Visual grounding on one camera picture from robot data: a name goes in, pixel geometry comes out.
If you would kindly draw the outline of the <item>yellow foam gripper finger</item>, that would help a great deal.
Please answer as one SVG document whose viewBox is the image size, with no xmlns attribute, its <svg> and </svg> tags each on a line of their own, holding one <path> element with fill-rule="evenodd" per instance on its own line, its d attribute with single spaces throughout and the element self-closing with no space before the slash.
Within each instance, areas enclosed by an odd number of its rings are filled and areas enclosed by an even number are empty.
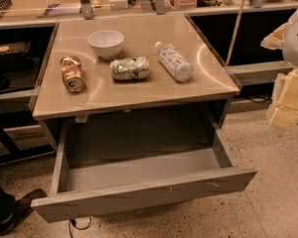
<svg viewBox="0 0 298 238">
<path fill-rule="evenodd" d="M 298 119 L 298 27 L 283 24 L 266 36 L 260 45 L 269 50 L 281 50 L 283 58 L 294 65 L 287 75 L 277 74 L 272 103 L 266 115 L 270 126 L 290 128 Z"/>
</svg>

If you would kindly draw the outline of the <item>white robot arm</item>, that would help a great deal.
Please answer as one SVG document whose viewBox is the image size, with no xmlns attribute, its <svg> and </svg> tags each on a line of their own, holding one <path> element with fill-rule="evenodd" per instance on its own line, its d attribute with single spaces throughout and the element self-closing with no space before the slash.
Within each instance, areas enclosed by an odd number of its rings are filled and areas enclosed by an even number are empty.
<svg viewBox="0 0 298 238">
<path fill-rule="evenodd" d="M 287 23 L 266 36 L 260 45 L 270 50 L 281 50 L 283 58 L 294 65 L 287 75 L 277 75 L 273 100 L 267 111 L 270 126 L 290 128 L 298 119 L 298 9 Z"/>
</svg>

